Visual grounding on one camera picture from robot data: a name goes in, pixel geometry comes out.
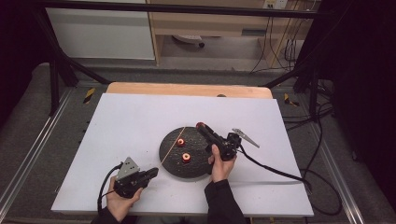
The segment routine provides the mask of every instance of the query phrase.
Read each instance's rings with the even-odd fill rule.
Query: hand
[[[112,176],[110,179],[110,186],[108,187],[108,191],[114,190],[114,182],[116,181],[116,177]],[[129,209],[134,206],[134,203],[139,201],[140,194],[142,193],[143,189],[139,189],[135,194],[134,197],[131,199],[122,198],[118,193],[115,191],[106,195],[107,201],[107,208],[110,211],[111,215],[118,221],[122,222],[126,215],[128,215]]]
[[[212,176],[210,176],[210,181],[214,183],[220,180],[227,179],[233,165],[236,161],[236,155],[230,161],[223,161],[220,156],[219,148],[216,145],[212,145],[212,156],[209,157],[209,164],[215,163],[212,169]]]

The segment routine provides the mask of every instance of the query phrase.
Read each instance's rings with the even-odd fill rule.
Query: black sleeve
[[[209,211],[207,224],[245,224],[244,214],[233,197],[228,180],[210,182],[205,188]]]
[[[106,207],[103,209],[103,213],[100,216],[95,217],[95,219],[91,222],[91,224],[120,224],[114,217],[111,215],[110,211]]]

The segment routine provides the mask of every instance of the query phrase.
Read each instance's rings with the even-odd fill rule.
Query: white wall
[[[144,0],[96,0],[100,1],[145,3]],[[61,8],[47,11],[59,44],[70,57],[155,59],[147,12]]]

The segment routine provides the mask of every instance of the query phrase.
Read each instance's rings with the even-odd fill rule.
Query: black circular platform
[[[175,143],[181,130],[183,128],[175,129],[165,136],[160,146],[160,161]],[[209,166],[207,163],[209,155],[205,151],[206,140],[194,127],[186,127],[179,138],[184,139],[184,147],[178,147],[175,144],[163,162],[163,167],[172,175],[181,178],[195,178],[206,174]],[[190,162],[183,162],[182,155],[184,153],[190,154]]]

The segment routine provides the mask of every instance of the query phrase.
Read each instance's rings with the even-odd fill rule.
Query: white tabletop
[[[132,214],[206,214],[204,188],[208,175],[181,179],[161,167],[159,159],[161,141],[168,133],[184,126],[194,127],[199,121],[223,137],[232,128],[241,129],[261,146],[256,148],[243,140],[249,156],[300,176],[276,100],[105,93],[51,210],[96,213],[96,200],[106,174],[131,157],[142,171],[160,168],[131,209]],[[247,217],[313,216],[302,183],[266,171],[241,153],[229,181]]]

